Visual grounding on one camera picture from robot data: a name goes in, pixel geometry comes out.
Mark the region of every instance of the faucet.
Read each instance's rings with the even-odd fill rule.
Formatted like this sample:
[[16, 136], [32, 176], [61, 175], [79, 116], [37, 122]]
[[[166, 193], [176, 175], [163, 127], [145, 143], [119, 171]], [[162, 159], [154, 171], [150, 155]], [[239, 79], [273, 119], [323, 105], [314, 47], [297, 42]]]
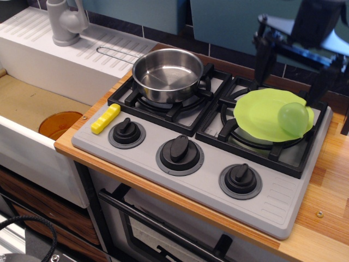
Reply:
[[75, 44], [80, 33], [88, 27], [82, 0], [75, 0], [78, 11], [70, 11], [67, 0], [47, 0], [47, 12], [53, 31], [53, 42], [58, 46]]

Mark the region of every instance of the wooden countertop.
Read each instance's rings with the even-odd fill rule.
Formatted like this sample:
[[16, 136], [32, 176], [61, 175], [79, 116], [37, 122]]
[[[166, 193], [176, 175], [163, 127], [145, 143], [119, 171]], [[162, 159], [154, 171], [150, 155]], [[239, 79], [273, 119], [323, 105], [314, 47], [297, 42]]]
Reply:
[[[220, 70], [233, 76], [253, 78], [253, 70], [235, 64], [213, 60], [198, 55], [204, 64], [213, 62]], [[119, 88], [131, 72], [115, 84], [84, 115], [91, 118], [103, 106], [108, 97]], [[307, 90], [309, 87], [297, 82], [271, 76], [267, 84], [290, 91]], [[235, 221], [195, 201], [132, 174], [91, 154], [76, 149], [71, 144], [75, 132], [85, 123], [79, 119], [56, 142], [56, 150], [96, 171], [145, 192], [176, 208], [200, 218], [232, 235], [236, 235], [290, 261], [349, 261], [349, 137], [341, 135], [349, 99], [327, 93], [326, 100], [334, 111], [327, 136], [321, 148], [310, 184], [305, 193], [291, 235], [277, 240], [241, 222]]]

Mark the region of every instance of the backsplash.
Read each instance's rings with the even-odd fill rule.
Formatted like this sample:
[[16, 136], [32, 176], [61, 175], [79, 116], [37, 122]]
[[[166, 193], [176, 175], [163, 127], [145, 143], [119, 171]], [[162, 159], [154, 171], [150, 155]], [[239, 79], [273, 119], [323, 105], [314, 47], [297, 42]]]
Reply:
[[[47, 10], [46, 0], [27, 0], [29, 6]], [[201, 53], [206, 56], [214, 57], [223, 61], [239, 64], [248, 68], [255, 67], [255, 58], [253, 55], [230, 50], [224, 47], [205, 43], [194, 39], [194, 30], [192, 26], [190, 1], [187, 1], [186, 25], [179, 35], [165, 33], [156, 29], [148, 28], [134, 23], [122, 21], [108, 16], [96, 14], [87, 11], [90, 23], [95, 23], [104, 27], [116, 29], [118, 31], [137, 35], [157, 41], [159, 43], [175, 46], [181, 49], [186, 49], [191, 52]], [[311, 84], [317, 73], [308, 71], [303, 68], [297, 68], [291, 65], [277, 63], [273, 75]], [[332, 88], [332, 92], [349, 96], [349, 88], [347, 81], [338, 81]]]

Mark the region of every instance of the black burner grate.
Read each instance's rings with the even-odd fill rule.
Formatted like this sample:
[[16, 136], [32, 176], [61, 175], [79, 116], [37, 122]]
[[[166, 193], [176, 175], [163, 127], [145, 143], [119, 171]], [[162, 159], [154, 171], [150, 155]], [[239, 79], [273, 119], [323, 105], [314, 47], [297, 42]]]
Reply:
[[[210, 79], [222, 80], [221, 85], [213, 93], [210, 90]], [[142, 118], [162, 127], [174, 130], [187, 136], [193, 136], [202, 123], [204, 117], [210, 111], [219, 95], [232, 85], [232, 75], [216, 70], [213, 64], [207, 64], [204, 74], [201, 77], [204, 83], [201, 84], [195, 97], [187, 101], [175, 104], [156, 104], [147, 101], [142, 94], [134, 87], [134, 79], [130, 77], [109, 99], [108, 105], [119, 104], [121, 110], [133, 116]], [[180, 123], [181, 115], [197, 114], [189, 124]]]
[[[237, 86], [243, 86], [246, 88], [234, 93], [234, 89]], [[316, 124], [304, 135], [302, 139], [262, 144], [259, 142], [250, 141], [247, 138], [239, 135], [236, 132], [239, 127], [236, 119], [227, 119], [227, 109], [234, 108], [237, 102], [236, 98], [248, 93], [250, 90], [255, 90], [256, 88], [254, 88], [254, 86], [254, 83], [250, 80], [244, 78], [234, 78], [231, 88], [226, 90], [219, 98], [217, 103], [213, 106], [211, 112], [197, 131], [195, 138], [284, 174], [301, 178], [306, 161], [309, 158], [311, 148], [314, 144], [316, 134], [326, 112], [327, 103], [318, 102], [313, 107], [314, 109], [320, 111], [320, 115], [316, 121]], [[301, 92], [298, 95], [305, 97], [306, 93]], [[220, 114], [223, 128], [220, 130], [219, 134], [212, 135], [206, 133], [210, 123], [215, 119], [217, 114]], [[293, 147], [301, 142], [306, 143], [306, 147], [303, 151], [303, 155], [298, 166], [280, 161], [280, 156], [285, 149]]]

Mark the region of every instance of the green plastic plate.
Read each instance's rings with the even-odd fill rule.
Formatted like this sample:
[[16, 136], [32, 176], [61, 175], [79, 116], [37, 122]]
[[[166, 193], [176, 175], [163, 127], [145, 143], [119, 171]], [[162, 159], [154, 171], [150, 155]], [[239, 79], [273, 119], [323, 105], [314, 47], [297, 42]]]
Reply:
[[[306, 105], [303, 98], [283, 90], [265, 88], [250, 91], [239, 100], [234, 109], [234, 117], [239, 127], [255, 138], [271, 142], [284, 142], [299, 139], [284, 131], [278, 121], [279, 110], [288, 103]], [[314, 112], [307, 106], [309, 114], [308, 125], [304, 133], [313, 127]]]

